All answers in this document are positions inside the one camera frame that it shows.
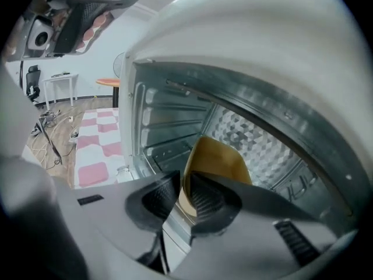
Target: pink checkered rug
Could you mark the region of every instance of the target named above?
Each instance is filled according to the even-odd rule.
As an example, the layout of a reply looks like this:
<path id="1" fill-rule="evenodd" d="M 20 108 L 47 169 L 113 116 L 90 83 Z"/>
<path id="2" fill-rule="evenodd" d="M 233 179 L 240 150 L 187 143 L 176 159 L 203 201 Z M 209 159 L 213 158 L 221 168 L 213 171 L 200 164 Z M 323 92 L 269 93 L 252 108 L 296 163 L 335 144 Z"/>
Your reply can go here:
<path id="1" fill-rule="evenodd" d="M 82 118 L 76 143 L 74 187 L 103 186 L 132 180 L 117 176 L 125 166 L 121 151 L 118 109 L 87 110 Z"/>

